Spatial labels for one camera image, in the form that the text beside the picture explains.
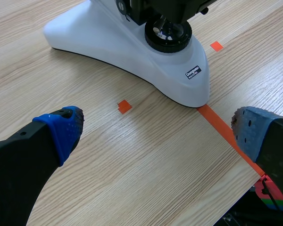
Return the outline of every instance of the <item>orange sticker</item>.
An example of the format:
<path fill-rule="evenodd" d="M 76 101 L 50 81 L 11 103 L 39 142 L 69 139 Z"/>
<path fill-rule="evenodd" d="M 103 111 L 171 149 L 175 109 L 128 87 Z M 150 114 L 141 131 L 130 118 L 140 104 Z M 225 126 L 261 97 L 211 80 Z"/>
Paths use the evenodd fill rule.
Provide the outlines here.
<path fill-rule="evenodd" d="M 132 106 L 126 101 L 123 100 L 120 103 L 118 103 L 118 110 L 120 113 L 125 114 L 127 111 L 129 111 L 132 108 Z"/>
<path fill-rule="evenodd" d="M 232 129 L 212 110 L 212 108 L 208 105 L 204 105 L 197 108 L 197 110 L 260 176 L 265 174 L 256 163 L 241 151 L 236 143 Z"/>
<path fill-rule="evenodd" d="M 218 52 L 218 51 L 220 51 L 220 50 L 223 49 L 223 46 L 222 46 L 219 42 L 217 42 L 217 41 L 215 41 L 214 43 L 210 44 L 210 46 L 211 46 L 216 52 Z"/>

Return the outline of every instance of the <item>microscope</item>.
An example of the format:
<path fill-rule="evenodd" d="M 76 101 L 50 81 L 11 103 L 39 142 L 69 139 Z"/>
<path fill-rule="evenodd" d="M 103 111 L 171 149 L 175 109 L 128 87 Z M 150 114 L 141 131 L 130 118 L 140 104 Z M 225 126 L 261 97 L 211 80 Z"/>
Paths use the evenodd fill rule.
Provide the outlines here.
<path fill-rule="evenodd" d="M 54 49 L 114 65 L 200 107 L 209 98 L 208 60 L 187 20 L 215 1 L 87 0 L 50 21 L 44 35 Z"/>

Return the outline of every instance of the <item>textured rubber pad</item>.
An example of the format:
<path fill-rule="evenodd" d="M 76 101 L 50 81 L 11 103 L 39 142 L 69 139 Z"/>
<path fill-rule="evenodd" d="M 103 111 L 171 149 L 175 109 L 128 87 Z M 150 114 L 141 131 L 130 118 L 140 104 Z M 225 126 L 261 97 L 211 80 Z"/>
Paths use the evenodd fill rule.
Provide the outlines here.
<path fill-rule="evenodd" d="M 232 117 L 232 130 L 239 148 L 256 162 L 270 123 L 280 115 L 256 107 L 239 108 Z"/>

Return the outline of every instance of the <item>black knob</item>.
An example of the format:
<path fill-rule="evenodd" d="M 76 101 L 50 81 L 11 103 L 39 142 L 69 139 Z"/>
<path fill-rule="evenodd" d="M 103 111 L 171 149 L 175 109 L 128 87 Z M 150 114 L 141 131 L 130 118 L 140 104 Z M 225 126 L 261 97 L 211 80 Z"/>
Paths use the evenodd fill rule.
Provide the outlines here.
<path fill-rule="evenodd" d="M 179 52 L 188 46 L 191 37 L 192 28 L 188 22 L 174 24 L 164 16 L 157 15 L 145 25 L 147 43 L 159 52 Z"/>
<path fill-rule="evenodd" d="M 202 13 L 203 15 L 206 15 L 206 14 L 208 13 L 208 7 L 204 8 L 204 9 L 201 11 L 201 13 Z"/>

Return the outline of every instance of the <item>orange square marker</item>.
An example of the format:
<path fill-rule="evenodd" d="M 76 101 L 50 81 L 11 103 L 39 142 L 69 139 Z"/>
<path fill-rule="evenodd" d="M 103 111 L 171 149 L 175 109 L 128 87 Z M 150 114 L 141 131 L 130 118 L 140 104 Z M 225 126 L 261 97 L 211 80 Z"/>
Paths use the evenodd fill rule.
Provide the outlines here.
<path fill-rule="evenodd" d="M 118 103 L 118 110 L 120 113 L 125 114 L 127 111 L 129 111 L 132 108 L 132 106 L 126 101 L 123 100 L 120 103 Z"/>
<path fill-rule="evenodd" d="M 211 46 L 216 52 L 218 52 L 218 51 L 220 51 L 220 50 L 223 49 L 223 46 L 222 46 L 219 42 L 217 42 L 217 41 L 215 41 L 214 43 L 210 44 L 210 46 Z"/>

